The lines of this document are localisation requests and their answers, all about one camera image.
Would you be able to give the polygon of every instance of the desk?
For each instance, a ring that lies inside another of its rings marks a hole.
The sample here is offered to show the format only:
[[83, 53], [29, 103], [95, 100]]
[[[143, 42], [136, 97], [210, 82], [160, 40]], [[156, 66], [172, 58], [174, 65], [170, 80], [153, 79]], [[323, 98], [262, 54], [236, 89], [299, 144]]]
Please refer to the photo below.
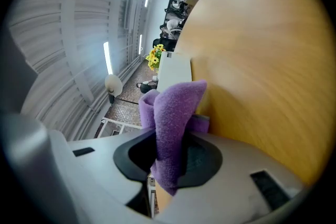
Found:
[[310, 185], [334, 146], [335, 33], [320, 0], [199, 0], [175, 52], [208, 88], [210, 133], [252, 144]]

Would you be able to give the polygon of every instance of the white lamp shade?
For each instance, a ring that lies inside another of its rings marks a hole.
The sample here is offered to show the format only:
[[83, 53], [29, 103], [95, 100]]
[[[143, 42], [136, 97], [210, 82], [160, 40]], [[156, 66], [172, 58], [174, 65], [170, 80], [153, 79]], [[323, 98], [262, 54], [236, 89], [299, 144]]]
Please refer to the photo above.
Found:
[[116, 75], [110, 74], [105, 78], [105, 88], [109, 94], [117, 97], [122, 92], [122, 82]]

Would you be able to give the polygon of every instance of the purple towel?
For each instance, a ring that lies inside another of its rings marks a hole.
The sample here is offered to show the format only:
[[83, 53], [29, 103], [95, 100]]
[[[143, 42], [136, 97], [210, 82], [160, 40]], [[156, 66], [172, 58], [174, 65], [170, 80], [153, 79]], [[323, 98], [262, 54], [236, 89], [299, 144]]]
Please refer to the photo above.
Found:
[[184, 82], [162, 93], [151, 90], [139, 100], [142, 127], [156, 128], [157, 158], [151, 172], [171, 195], [177, 191], [185, 129], [206, 133], [209, 128], [207, 117], [193, 116], [205, 89], [205, 80]]

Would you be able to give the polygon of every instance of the sunflower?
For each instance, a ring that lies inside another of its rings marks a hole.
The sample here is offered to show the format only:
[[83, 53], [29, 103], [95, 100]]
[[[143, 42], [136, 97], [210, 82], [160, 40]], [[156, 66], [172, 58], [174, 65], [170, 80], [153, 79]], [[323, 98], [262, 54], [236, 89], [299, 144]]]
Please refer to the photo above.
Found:
[[152, 63], [153, 64], [156, 64], [156, 63], [158, 63], [159, 62], [159, 59], [157, 58], [157, 57], [154, 57], [153, 59], [152, 59]]

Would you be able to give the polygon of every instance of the black opening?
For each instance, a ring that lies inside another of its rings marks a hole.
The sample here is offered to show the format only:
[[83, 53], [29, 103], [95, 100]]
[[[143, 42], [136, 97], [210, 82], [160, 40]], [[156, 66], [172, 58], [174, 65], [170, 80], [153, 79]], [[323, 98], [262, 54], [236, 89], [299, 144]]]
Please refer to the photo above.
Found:
[[287, 194], [266, 171], [250, 174], [250, 177], [272, 210], [279, 208], [289, 201]]
[[85, 155], [85, 154], [88, 154], [88, 153], [91, 153], [91, 152], [94, 152], [95, 150], [92, 148], [92, 147], [86, 147], [86, 148], [82, 148], [80, 150], [75, 150], [75, 151], [72, 151], [74, 153], [74, 155], [76, 157], [79, 157], [79, 156], [82, 156], [82, 155]]
[[156, 135], [134, 144], [129, 148], [128, 156], [137, 167], [149, 174], [156, 159]]
[[142, 185], [140, 192], [126, 205], [140, 214], [151, 217], [151, 208], [149, 205], [146, 184]]

